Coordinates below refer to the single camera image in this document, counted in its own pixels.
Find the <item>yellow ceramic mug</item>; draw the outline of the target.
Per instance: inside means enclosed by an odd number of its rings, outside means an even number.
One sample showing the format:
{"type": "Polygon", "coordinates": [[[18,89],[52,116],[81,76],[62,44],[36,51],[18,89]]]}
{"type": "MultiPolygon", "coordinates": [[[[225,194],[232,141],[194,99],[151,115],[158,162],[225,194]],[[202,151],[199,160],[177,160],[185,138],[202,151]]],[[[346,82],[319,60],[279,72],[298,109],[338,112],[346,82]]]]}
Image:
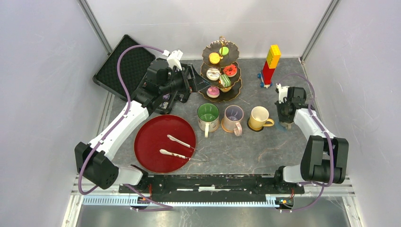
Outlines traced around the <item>yellow ceramic mug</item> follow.
{"type": "Polygon", "coordinates": [[[270,118],[269,111],[262,106],[256,106],[252,109],[248,126],[253,131],[261,131],[265,127],[271,127],[275,124],[274,120],[270,118]]]}

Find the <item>white chocolate striped donut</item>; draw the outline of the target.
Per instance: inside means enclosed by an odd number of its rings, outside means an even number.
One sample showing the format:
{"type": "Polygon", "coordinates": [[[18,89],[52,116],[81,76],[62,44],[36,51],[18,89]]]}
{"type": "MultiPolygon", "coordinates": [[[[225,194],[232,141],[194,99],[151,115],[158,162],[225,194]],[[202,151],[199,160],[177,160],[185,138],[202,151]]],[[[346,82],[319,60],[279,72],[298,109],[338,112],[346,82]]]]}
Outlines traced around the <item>white chocolate striped donut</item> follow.
{"type": "Polygon", "coordinates": [[[217,68],[211,67],[206,71],[206,77],[209,80],[217,81],[219,80],[220,76],[221,76],[220,70],[217,68]]]}

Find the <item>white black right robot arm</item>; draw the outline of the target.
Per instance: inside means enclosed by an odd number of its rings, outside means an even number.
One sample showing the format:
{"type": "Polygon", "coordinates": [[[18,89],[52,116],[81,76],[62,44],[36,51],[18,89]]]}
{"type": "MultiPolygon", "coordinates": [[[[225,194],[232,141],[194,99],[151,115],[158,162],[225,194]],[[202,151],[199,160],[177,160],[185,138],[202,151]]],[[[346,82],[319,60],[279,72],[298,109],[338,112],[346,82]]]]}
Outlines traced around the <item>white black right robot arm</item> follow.
{"type": "Polygon", "coordinates": [[[274,189],[285,193],[292,183],[322,187],[343,183],[348,161],[348,141],[335,136],[323,125],[312,104],[306,103],[304,88],[276,84],[275,90],[279,95],[275,102],[279,122],[287,129],[292,124],[297,125],[307,144],[300,164],[281,166],[276,170],[274,189]]]}

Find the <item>green inside ceramic mug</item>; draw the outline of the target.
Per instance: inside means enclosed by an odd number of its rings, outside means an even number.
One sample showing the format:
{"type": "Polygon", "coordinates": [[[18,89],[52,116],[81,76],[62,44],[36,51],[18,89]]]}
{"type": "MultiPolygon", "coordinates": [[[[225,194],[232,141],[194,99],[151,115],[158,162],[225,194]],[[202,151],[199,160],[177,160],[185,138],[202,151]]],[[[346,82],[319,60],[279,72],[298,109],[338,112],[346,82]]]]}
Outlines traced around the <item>green inside ceramic mug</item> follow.
{"type": "Polygon", "coordinates": [[[204,137],[208,138],[210,132],[214,132],[220,125],[219,109],[216,105],[205,103],[197,109],[198,125],[204,131],[204,137]]]}

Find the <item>green matcha cake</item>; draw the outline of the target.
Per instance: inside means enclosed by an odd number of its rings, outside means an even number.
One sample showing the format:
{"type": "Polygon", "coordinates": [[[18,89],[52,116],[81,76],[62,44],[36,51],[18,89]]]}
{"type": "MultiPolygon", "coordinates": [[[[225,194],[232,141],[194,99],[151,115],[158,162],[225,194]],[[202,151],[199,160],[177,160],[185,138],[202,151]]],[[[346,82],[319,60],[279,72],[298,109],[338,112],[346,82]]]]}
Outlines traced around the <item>green matcha cake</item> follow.
{"type": "Polygon", "coordinates": [[[219,76],[219,85],[222,88],[230,87],[231,80],[226,74],[222,74],[219,76]]]}

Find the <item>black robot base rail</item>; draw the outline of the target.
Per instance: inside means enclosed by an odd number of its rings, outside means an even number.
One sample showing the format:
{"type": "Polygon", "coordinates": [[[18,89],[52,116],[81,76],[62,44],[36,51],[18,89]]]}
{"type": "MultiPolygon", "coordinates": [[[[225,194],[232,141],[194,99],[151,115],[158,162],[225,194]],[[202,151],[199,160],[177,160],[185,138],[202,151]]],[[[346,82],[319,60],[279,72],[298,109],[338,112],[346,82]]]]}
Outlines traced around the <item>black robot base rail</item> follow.
{"type": "Polygon", "coordinates": [[[296,183],[272,175],[148,175],[134,188],[157,202],[262,202],[266,195],[305,193],[296,183]]]}

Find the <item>orange macaron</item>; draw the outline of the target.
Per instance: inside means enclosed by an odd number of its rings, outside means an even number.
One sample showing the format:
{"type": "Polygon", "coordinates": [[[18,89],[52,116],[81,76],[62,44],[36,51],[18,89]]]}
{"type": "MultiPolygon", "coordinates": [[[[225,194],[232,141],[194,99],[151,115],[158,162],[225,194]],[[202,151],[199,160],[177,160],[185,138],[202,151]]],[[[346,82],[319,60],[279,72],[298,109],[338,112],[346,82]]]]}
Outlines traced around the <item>orange macaron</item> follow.
{"type": "Polygon", "coordinates": [[[209,54],[209,61],[211,64],[218,64],[221,60],[221,56],[217,52],[212,52],[209,54]]]}

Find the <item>pink frosted donut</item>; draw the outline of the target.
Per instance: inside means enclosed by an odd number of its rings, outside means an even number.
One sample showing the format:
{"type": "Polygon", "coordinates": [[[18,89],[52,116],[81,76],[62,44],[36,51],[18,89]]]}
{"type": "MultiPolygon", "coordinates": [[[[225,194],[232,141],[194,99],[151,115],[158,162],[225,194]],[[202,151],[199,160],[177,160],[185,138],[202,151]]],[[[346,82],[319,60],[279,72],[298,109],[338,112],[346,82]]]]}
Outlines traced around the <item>pink frosted donut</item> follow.
{"type": "Polygon", "coordinates": [[[220,95],[220,89],[217,87],[209,87],[206,92],[207,96],[210,98],[217,98],[220,95]]]}

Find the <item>woven coaster front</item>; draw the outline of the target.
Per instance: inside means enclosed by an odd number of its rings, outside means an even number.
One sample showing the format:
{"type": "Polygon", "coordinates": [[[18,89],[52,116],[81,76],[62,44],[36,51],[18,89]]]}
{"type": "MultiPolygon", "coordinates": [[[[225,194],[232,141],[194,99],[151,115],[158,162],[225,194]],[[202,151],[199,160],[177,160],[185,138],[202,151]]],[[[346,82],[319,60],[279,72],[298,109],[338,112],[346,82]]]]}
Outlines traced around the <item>woven coaster front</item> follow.
{"type": "Polygon", "coordinates": [[[230,130],[228,130],[228,129],[224,126],[224,120],[221,121],[221,127],[222,127],[222,129],[223,129],[225,132],[227,132],[227,133],[234,133],[234,131],[230,131],[230,130]]]}

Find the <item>pink ceramic mug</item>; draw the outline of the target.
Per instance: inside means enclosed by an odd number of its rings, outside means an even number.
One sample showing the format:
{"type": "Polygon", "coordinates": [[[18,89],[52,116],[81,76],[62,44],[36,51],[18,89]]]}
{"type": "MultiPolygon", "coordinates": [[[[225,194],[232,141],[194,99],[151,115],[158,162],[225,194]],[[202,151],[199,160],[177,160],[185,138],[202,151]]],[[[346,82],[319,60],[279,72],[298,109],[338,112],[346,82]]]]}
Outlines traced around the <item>pink ceramic mug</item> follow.
{"type": "Polygon", "coordinates": [[[241,136],[243,133],[243,128],[241,126],[243,118],[243,109],[237,105],[230,105],[224,111],[224,126],[228,130],[234,131],[236,136],[241,136]]]}

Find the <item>red frosted donut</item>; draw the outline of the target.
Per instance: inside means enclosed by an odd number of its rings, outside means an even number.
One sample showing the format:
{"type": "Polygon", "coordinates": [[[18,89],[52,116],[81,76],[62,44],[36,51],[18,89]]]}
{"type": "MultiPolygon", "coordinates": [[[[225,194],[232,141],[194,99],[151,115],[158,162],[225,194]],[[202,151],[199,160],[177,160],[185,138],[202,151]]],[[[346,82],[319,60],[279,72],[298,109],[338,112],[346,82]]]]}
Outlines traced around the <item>red frosted donut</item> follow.
{"type": "Polygon", "coordinates": [[[234,77],[237,74],[237,67],[234,64],[224,67],[223,73],[229,78],[234,77]]]}

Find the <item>green macaron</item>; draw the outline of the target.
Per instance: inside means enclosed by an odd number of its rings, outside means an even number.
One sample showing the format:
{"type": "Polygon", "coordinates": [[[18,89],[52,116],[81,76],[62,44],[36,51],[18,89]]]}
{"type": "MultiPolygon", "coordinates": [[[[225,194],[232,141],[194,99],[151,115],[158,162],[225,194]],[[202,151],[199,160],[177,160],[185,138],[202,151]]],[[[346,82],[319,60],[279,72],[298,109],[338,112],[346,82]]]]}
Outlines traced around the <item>green macaron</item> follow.
{"type": "Polygon", "coordinates": [[[226,46],[223,46],[223,47],[221,47],[221,48],[219,49],[219,54],[220,54],[221,56],[226,56],[226,55],[228,55],[228,53],[229,53],[229,48],[226,47],[226,46]]]}

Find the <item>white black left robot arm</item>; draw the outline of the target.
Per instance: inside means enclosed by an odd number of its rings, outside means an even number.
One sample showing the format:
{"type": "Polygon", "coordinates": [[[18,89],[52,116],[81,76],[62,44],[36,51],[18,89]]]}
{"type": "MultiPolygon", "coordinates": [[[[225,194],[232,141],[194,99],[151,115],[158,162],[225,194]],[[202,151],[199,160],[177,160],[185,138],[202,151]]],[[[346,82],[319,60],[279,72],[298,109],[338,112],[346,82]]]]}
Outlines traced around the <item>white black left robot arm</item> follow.
{"type": "Polygon", "coordinates": [[[164,95],[188,95],[202,91],[209,85],[192,64],[184,64],[179,70],[176,66],[170,68],[167,60],[156,59],[151,62],[117,117],[89,143],[80,142],[75,147],[79,192],[86,195],[93,191],[82,189],[83,178],[104,190],[117,183],[129,184],[136,192],[144,192],[148,188],[148,179],[136,167],[116,166],[112,162],[116,152],[137,126],[159,108],[164,95]]]}

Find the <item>yellow round coaster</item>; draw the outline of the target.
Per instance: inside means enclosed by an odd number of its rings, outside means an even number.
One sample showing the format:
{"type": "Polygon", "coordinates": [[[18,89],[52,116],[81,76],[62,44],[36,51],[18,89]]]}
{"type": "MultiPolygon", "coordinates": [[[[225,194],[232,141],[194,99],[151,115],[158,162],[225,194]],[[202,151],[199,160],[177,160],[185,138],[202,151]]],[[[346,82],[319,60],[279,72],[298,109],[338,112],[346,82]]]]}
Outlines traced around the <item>yellow round coaster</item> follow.
{"type": "Polygon", "coordinates": [[[264,127],[261,127],[261,128],[258,128],[258,129],[253,128],[253,127],[250,125],[250,118],[247,119],[247,127],[248,127],[250,130],[252,130],[253,132],[261,132],[261,131],[264,129],[264,127]]]}

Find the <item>blue round coaster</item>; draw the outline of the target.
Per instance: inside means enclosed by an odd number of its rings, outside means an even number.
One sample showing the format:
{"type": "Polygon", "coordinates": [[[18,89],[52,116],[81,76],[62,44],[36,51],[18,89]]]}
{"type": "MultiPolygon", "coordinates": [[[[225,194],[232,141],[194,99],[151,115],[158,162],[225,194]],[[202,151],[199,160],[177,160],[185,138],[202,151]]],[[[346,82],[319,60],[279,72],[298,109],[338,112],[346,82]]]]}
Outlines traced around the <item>blue round coaster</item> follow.
{"type": "Polygon", "coordinates": [[[287,131],[287,129],[279,121],[275,122],[275,128],[279,131],[287,131]]]}

